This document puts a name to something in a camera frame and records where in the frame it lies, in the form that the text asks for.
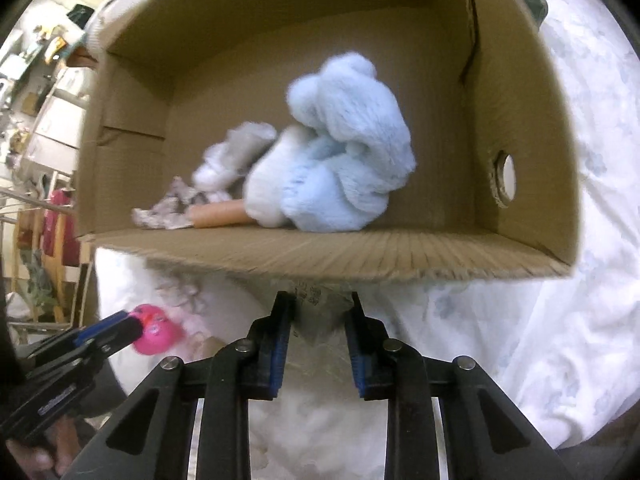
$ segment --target orange object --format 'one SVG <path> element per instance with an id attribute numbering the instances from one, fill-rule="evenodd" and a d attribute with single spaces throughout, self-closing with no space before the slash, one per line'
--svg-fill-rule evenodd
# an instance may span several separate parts
<path id="1" fill-rule="evenodd" d="M 244 210 L 244 200 L 192 205 L 187 209 L 187 216 L 197 229 L 255 223 L 255 220 Z"/>

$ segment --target red garment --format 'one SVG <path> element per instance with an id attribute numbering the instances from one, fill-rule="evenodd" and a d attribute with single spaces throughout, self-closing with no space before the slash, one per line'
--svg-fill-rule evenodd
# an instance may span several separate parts
<path id="1" fill-rule="evenodd" d="M 61 189 L 51 193 L 51 203 L 55 205 L 67 205 L 71 203 L 71 197 Z M 44 215 L 44 253 L 53 256 L 53 245 L 56 238 L 57 211 L 47 210 Z M 69 267 L 80 265 L 80 242 L 74 237 L 74 218 L 66 215 L 65 240 L 62 249 L 62 264 Z"/>

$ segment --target human hand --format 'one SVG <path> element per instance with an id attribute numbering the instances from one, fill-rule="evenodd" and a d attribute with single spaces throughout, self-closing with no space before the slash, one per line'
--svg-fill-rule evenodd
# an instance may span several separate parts
<path id="1" fill-rule="evenodd" d="M 76 425 L 68 416 L 62 416 L 53 424 L 48 440 L 56 449 L 55 457 L 41 447 L 26 447 L 15 440 L 6 443 L 7 449 L 30 479 L 35 480 L 39 473 L 50 469 L 62 476 L 80 453 Z"/>

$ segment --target metal bolt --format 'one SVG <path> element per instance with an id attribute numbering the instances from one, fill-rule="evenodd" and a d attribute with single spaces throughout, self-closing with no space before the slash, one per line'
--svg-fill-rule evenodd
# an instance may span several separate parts
<path id="1" fill-rule="evenodd" d="M 174 370 L 182 363 L 182 359 L 175 355 L 168 355 L 162 361 L 160 361 L 160 367 L 162 370 Z"/>
<path id="2" fill-rule="evenodd" d="M 238 352 L 247 353 L 254 349 L 254 342 L 250 339 L 241 339 L 236 343 L 236 350 Z"/>
<path id="3" fill-rule="evenodd" d="M 456 363 L 458 364 L 458 367 L 463 370 L 473 370 L 476 367 L 476 362 L 467 355 L 461 355 L 456 359 Z"/>
<path id="4" fill-rule="evenodd" d="M 385 339 L 385 342 L 382 343 L 382 348 L 387 352 L 399 352 L 402 346 L 404 346 L 403 342 L 398 339 Z"/>

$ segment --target pink ball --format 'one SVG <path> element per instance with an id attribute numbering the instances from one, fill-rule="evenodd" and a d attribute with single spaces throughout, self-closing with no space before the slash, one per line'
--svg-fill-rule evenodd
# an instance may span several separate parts
<path id="1" fill-rule="evenodd" d="M 129 315 L 142 323 L 142 336 L 133 343 L 133 348 L 142 355 L 164 353 L 184 337 L 182 327 L 171 321 L 159 306 L 142 304 Z"/>

